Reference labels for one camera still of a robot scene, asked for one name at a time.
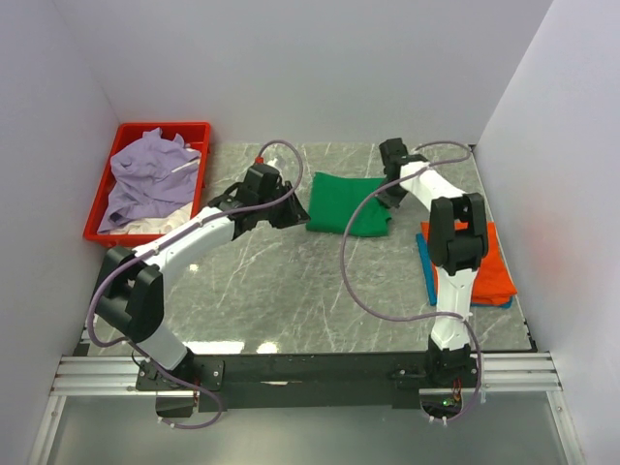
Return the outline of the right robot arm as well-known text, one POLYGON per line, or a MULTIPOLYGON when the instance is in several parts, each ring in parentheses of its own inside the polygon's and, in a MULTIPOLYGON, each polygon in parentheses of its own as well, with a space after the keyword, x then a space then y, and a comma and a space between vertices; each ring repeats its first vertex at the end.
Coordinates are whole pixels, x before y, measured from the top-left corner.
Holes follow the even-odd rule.
POLYGON ((448 182, 421 154, 411 154, 401 138, 379 145, 388 188, 379 202, 397 207, 406 195, 429 212, 426 246, 437 274, 437 302, 425 361, 425 375, 438 387, 475 368, 467 329, 475 278, 488 253, 486 207, 479 193, 448 182))

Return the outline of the green t-shirt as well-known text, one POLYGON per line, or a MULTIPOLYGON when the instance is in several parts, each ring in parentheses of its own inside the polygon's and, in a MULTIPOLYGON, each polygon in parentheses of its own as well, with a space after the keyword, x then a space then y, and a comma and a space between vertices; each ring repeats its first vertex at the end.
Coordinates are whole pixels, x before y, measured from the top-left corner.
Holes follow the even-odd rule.
MULTIPOLYGON (((381 178, 350 178, 316 172, 305 225, 309 232, 342 234, 359 204, 382 183, 381 178)), ((371 199, 359 212, 349 235, 381 237, 389 234, 389 211, 371 199)))

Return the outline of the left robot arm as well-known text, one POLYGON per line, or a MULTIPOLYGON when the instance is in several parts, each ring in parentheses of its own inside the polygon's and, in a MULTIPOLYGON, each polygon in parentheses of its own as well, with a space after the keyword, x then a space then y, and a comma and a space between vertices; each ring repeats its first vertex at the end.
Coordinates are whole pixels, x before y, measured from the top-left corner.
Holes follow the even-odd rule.
POLYGON ((191 262, 253 230, 261 221, 274 229, 305 224, 310 216, 291 182, 278 169, 256 163, 242 181, 187 223, 134 249, 107 251, 91 299, 87 329, 100 317, 124 341, 146 353, 161 380, 173 389, 200 381, 193 352, 166 326, 165 300, 191 262))

